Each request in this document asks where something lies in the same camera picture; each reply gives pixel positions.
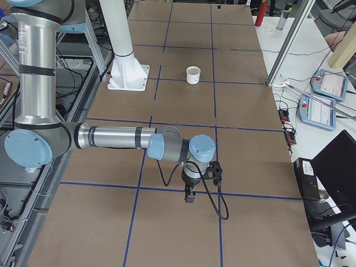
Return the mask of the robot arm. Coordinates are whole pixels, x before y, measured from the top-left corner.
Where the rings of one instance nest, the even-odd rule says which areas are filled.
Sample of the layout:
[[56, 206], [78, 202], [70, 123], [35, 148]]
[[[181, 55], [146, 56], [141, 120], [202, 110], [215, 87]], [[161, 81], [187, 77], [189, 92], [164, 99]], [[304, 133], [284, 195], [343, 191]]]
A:
[[6, 137], [7, 155], [23, 167], [39, 167], [87, 147], [145, 149], [149, 157], [183, 167], [185, 201], [195, 185], [216, 179], [215, 143], [206, 135], [183, 139], [174, 127], [99, 127], [56, 117], [56, 33], [86, 30], [84, 1], [10, 1], [18, 24], [21, 113]]

